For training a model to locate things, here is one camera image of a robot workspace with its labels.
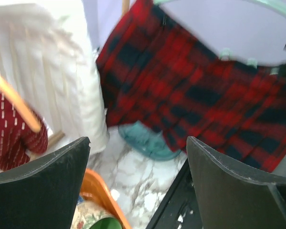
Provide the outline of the red plaid skirt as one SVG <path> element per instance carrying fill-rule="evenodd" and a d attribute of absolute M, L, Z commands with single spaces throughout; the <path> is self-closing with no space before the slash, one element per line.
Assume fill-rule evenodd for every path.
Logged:
<path fill-rule="evenodd" d="M 96 64 L 108 126 L 139 121 L 172 151 L 193 136 L 286 176 L 286 67 L 222 61 L 150 0 L 122 17 Z"/>

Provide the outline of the mint green hanger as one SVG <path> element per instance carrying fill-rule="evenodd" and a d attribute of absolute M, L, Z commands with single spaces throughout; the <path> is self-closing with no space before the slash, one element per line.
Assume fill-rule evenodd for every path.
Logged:
<path fill-rule="evenodd" d="M 286 63 L 286 0 L 155 0 L 217 56 Z"/>

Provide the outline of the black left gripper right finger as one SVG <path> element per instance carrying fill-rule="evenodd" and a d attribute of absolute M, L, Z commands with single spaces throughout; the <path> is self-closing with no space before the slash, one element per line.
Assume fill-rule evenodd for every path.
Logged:
<path fill-rule="evenodd" d="M 286 229 L 286 177 L 217 152 L 195 137 L 186 143 L 205 229 Z"/>

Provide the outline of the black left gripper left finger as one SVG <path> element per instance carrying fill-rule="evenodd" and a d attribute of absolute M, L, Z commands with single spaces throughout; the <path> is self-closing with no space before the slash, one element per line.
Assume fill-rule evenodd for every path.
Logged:
<path fill-rule="evenodd" d="M 90 141 L 72 143 L 0 173 L 0 229 L 69 229 Z"/>

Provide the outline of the white skirt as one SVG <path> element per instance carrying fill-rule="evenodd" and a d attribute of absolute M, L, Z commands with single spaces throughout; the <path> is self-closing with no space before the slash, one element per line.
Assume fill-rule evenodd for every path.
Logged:
<path fill-rule="evenodd" d="M 100 76 L 80 0 L 0 0 L 0 75 L 65 143 L 109 136 Z"/>

